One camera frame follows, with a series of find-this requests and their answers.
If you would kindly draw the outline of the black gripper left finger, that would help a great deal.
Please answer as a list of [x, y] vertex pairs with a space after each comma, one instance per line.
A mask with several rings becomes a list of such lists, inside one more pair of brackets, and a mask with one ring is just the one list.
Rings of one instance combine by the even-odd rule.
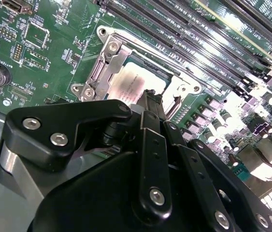
[[101, 162], [136, 155], [132, 200], [139, 219], [172, 213], [167, 139], [153, 90], [136, 104], [119, 100], [49, 104], [8, 113], [0, 140], [0, 167], [37, 207], [54, 188]]

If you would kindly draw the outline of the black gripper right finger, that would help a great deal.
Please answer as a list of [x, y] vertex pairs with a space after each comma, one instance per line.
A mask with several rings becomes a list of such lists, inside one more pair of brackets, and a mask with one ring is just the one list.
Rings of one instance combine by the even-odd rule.
[[166, 120], [162, 95], [155, 96], [163, 119], [168, 160], [179, 168], [183, 197], [191, 193], [201, 232], [272, 232], [272, 210], [201, 140], [186, 142]]

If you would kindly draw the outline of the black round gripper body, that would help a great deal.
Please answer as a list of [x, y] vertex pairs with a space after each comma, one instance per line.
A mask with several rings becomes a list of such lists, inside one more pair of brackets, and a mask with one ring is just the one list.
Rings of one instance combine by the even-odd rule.
[[54, 188], [43, 199], [30, 232], [207, 232], [185, 174], [169, 167], [172, 213], [149, 226], [133, 211], [139, 165], [135, 154], [109, 158]]

